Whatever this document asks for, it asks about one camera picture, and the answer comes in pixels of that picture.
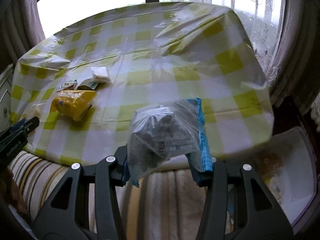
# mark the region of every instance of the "table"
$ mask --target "table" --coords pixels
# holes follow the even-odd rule
[[[60,84],[90,78],[97,66],[108,68],[112,85],[98,89],[81,121],[50,112]],[[212,156],[234,158],[269,141],[268,84],[236,14],[208,4],[141,4],[79,21],[20,58],[10,120],[36,106],[40,125],[26,150],[87,165],[126,144],[135,109],[195,97],[202,99]]]

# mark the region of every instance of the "black clamp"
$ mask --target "black clamp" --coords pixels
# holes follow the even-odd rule
[[[28,134],[39,126],[39,118],[25,118],[1,132],[0,170],[7,167],[18,153],[27,145]]]
[[[95,165],[74,163],[40,210],[32,230],[39,240],[126,239],[115,186],[129,180],[127,146]],[[97,232],[89,230],[89,184],[95,184]]]
[[[199,176],[201,186],[208,187],[197,240],[293,238],[287,217],[251,166],[238,167],[215,160],[213,168],[211,173],[193,172],[193,176]],[[115,186],[124,186],[128,179],[126,146],[96,165],[82,167],[74,163],[40,210],[32,225],[33,232],[39,240],[126,239]],[[97,234],[89,231],[90,183],[95,183]],[[228,184],[233,184],[236,192],[234,231],[225,235]]]

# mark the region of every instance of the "brown food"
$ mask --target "brown food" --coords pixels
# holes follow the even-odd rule
[[[256,163],[255,170],[260,176],[283,167],[283,160],[275,153],[263,151],[255,155],[253,159]]]

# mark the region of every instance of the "clear plastic bag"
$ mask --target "clear plastic bag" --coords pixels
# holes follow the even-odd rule
[[[90,108],[91,101],[96,95],[97,92],[87,90],[61,91],[53,99],[50,111],[59,111],[61,114],[79,121]]]
[[[254,168],[261,177],[265,176],[269,172],[273,173],[284,166],[284,160],[282,157],[266,150],[254,155],[253,160]]]
[[[179,99],[134,112],[128,140],[128,167],[134,185],[178,155],[191,153],[192,165],[202,171],[197,102]]]
[[[276,173],[266,174],[263,178],[264,183],[267,185],[268,189],[271,191],[275,199],[281,204],[282,198],[284,196],[285,187],[279,176]]]
[[[32,117],[35,117],[35,116],[40,119],[44,105],[45,105],[45,103],[29,105],[24,110],[24,114],[26,115],[26,119],[28,120],[28,119],[31,119]]]
[[[106,67],[92,67],[91,72],[94,82],[111,83],[110,75]]]
[[[68,82],[65,82],[58,86],[57,92],[63,91],[63,90],[73,90],[77,86],[78,81],[77,80],[71,80]]]

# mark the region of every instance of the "barcode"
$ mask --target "barcode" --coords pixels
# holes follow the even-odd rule
[[[164,142],[159,142],[159,153],[162,153],[165,151]]]

